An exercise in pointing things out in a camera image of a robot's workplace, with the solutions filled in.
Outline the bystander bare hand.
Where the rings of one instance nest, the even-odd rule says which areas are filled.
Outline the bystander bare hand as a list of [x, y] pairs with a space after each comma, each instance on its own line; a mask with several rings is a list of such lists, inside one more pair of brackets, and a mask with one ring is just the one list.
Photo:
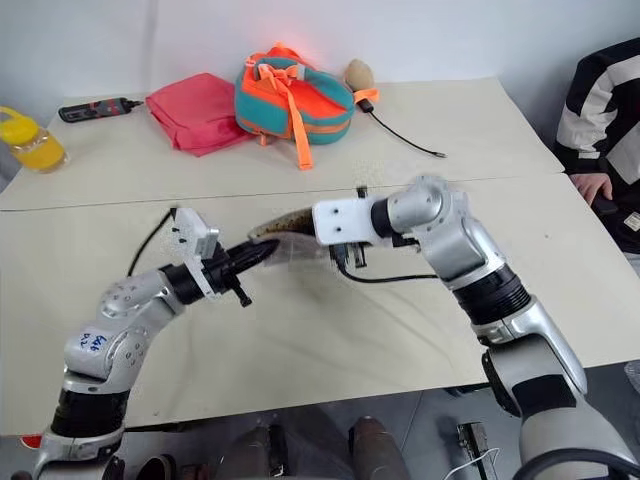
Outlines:
[[601, 195], [608, 201], [613, 200], [613, 185], [605, 173], [580, 173], [569, 176], [580, 195], [589, 206]]

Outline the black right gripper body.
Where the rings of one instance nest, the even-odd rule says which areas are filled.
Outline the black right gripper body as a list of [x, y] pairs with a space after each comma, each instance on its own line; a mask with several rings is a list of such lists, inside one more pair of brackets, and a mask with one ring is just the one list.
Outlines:
[[339, 270], [346, 270], [349, 265], [356, 269], [366, 268], [365, 250], [371, 244], [367, 242], [340, 243], [329, 247], [330, 259]]

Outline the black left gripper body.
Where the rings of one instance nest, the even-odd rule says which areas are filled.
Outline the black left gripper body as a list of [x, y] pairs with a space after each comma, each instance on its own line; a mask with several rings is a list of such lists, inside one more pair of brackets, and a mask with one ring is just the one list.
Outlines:
[[217, 246], [210, 259], [203, 261], [203, 272], [212, 293], [215, 296], [229, 291], [234, 293], [243, 308], [252, 304], [251, 298], [241, 286], [238, 275], [247, 269], [245, 260], [248, 253], [247, 246], [235, 246], [225, 249]]

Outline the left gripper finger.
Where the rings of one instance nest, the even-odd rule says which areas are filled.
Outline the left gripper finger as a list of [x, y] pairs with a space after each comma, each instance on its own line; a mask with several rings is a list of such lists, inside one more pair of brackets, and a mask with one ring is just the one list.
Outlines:
[[264, 261], [279, 247], [277, 239], [253, 242], [247, 240], [227, 250], [232, 261]]
[[236, 252], [231, 255], [231, 272], [239, 275], [267, 260], [273, 254], [267, 250]]

